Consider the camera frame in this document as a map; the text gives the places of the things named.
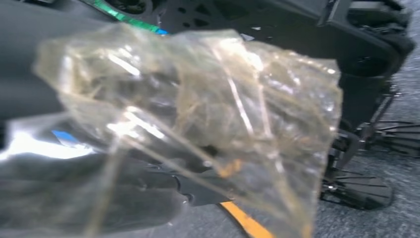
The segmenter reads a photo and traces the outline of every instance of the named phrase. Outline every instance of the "plastic bag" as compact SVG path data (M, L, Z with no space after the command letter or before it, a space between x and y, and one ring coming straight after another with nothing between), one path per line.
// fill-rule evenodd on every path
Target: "plastic bag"
M109 192L135 149L271 216L276 237L310 237L341 112L339 72L326 65L231 30L161 37L119 24L42 44L36 73L107 148L86 234L106 230ZM209 170L230 185L203 179Z

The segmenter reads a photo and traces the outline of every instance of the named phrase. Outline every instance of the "yellow strip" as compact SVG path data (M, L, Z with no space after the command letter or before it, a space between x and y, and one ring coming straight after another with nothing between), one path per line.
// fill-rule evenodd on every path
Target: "yellow strip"
M275 236L256 220L252 219L233 202L223 202L221 205L238 221L244 230L253 238L275 238Z

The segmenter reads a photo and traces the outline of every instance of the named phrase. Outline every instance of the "crumpled plastic wrap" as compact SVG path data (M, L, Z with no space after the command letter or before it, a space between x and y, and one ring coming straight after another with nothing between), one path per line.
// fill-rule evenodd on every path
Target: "crumpled plastic wrap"
M341 113L334 62L245 42L232 30L162 37L118 24L46 41L35 72L85 131L110 145L111 165L119 160L112 150L136 148L260 209L274 236L311 236ZM194 156L180 162L178 151ZM235 189L207 184L190 164ZM104 183L117 171L107 170Z

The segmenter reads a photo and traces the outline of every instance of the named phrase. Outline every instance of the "hole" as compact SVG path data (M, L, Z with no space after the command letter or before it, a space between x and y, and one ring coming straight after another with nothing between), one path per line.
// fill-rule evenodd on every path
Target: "hole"
M180 13L186 13L187 10L185 10L185 8L180 7L180 8L178 8L178 12L180 12Z
M343 73L359 77L381 76L387 71L388 61L374 57L360 57L356 60L339 60L338 65Z
M200 20L200 19L194 19L194 24L195 24L197 27L203 27L203 26L208 26L208 25L209 25L209 23L208 23L208 22L203 21L203 20Z
M242 6L226 0L215 0L214 6L220 11L220 14L229 21L249 15L249 12Z
M142 14L146 11L144 0L105 0L109 5L129 14Z
M207 16L211 16L210 11L203 5L200 4L197 8L196 8L196 12L207 15Z

